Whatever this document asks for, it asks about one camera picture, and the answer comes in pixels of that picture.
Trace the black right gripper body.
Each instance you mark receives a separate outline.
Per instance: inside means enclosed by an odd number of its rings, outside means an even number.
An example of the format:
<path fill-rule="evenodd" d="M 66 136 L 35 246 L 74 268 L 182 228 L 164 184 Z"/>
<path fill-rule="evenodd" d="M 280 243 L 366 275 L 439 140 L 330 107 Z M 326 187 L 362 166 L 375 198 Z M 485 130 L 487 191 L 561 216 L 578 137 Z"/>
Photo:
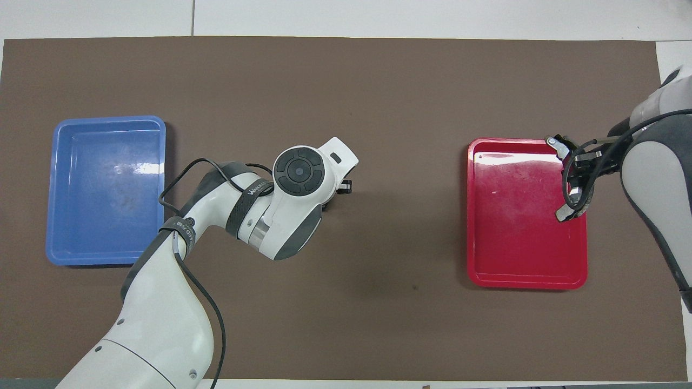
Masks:
<path fill-rule="evenodd" d="M 601 154 L 596 158 L 593 175 L 600 177 L 620 172 L 623 153 L 621 137 L 606 136 L 605 138 L 596 138 L 595 140 L 596 145 L 599 145 L 595 152 L 600 152 Z"/>

